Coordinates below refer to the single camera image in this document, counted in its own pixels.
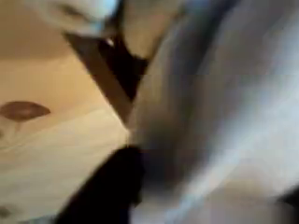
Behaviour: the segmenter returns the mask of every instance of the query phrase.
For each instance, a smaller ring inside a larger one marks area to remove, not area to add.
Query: wooden floor
[[[26,122],[0,116],[0,223],[7,223],[59,211],[127,132],[59,31],[18,0],[0,1],[0,29],[0,107],[29,101],[50,110]]]

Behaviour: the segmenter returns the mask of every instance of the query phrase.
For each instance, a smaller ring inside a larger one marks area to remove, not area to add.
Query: wood grain
[[[6,0],[0,29],[0,105],[26,101],[51,112],[25,122],[0,117],[0,207],[17,221],[52,215],[126,130],[59,31]]]

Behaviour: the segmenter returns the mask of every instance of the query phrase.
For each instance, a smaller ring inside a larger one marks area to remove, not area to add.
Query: white fabric
[[[224,186],[271,199],[299,183],[299,2],[240,1],[202,61],[208,8],[171,29],[141,83],[134,223],[165,223]]]
[[[110,33],[107,21],[114,15],[119,0],[25,0],[40,17],[53,26],[67,32],[102,36]],[[81,14],[71,15],[64,8],[69,7]]]

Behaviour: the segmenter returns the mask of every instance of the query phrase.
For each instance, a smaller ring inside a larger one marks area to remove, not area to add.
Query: light beige surface
[[[0,29],[0,105],[32,101],[51,111],[0,120],[0,206],[25,220],[59,210],[126,131],[58,31],[12,0],[0,2]]]

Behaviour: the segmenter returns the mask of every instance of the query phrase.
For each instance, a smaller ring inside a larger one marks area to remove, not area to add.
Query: black object
[[[118,150],[73,196],[54,223],[129,223],[130,208],[139,201],[143,174],[139,148]]]

